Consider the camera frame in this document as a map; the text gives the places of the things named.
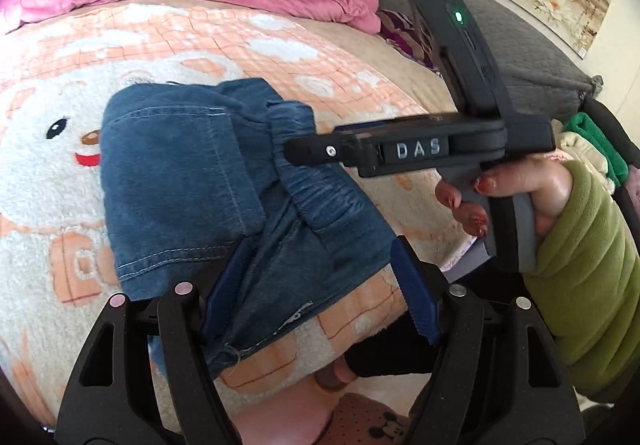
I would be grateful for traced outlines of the right hand red nails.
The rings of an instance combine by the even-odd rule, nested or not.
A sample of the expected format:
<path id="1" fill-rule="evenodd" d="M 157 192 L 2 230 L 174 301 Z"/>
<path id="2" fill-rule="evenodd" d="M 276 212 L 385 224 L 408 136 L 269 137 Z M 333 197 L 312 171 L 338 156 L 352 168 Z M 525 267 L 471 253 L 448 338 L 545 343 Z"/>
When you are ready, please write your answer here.
<path id="1" fill-rule="evenodd" d="M 573 190 L 573 175 L 558 161 L 527 158 L 495 166 L 475 179 L 472 188 L 483 197 L 506 198 L 528 194 L 534 209 L 535 231 L 546 237 L 563 213 Z M 484 238 L 489 231 L 489 215 L 476 203 L 464 202 L 454 185 L 441 180 L 435 197 L 446 206 L 463 230 Z"/>

